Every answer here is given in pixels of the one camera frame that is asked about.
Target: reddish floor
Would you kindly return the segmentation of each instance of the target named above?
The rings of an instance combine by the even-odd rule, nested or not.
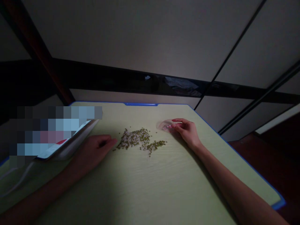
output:
[[[284,197],[286,205],[278,213],[300,224],[300,165],[254,134],[229,144]]]

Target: gray wall panel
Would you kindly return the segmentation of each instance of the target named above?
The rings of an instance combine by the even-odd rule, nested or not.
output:
[[[205,96],[196,112],[216,131],[222,129],[253,100]]]
[[[293,76],[289,81],[276,90],[288,94],[300,95],[300,72]]]
[[[0,14],[0,62],[22,59],[31,59],[31,57]]]
[[[267,88],[300,59],[300,1],[265,3],[217,81]]]
[[[290,104],[262,102],[226,131],[222,137],[225,141],[239,140],[291,106]]]
[[[23,0],[55,58],[211,81],[252,1]]]

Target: wall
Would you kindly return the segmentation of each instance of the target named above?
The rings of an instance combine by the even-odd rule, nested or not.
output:
[[[217,132],[300,59],[298,0],[23,3],[76,100],[189,104]],[[222,136],[298,103],[297,77]]]
[[[29,54],[0,14],[0,62],[30,59]]]

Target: light green tabletop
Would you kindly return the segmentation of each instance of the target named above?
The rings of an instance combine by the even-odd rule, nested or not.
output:
[[[159,121],[185,118],[196,124],[205,147],[268,204],[280,196],[188,105],[126,106],[123,103],[75,102],[102,106],[103,116],[90,135],[110,134],[120,140],[146,128],[154,140],[167,141],[151,154],[136,146],[111,151],[101,164],[51,204],[37,224],[235,224],[230,209],[207,171],[183,141],[156,129]],[[24,183],[0,199],[0,212],[58,174],[68,162],[37,163]],[[0,176],[9,168],[0,167]],[[0,181],[4,193],[24,168]]]

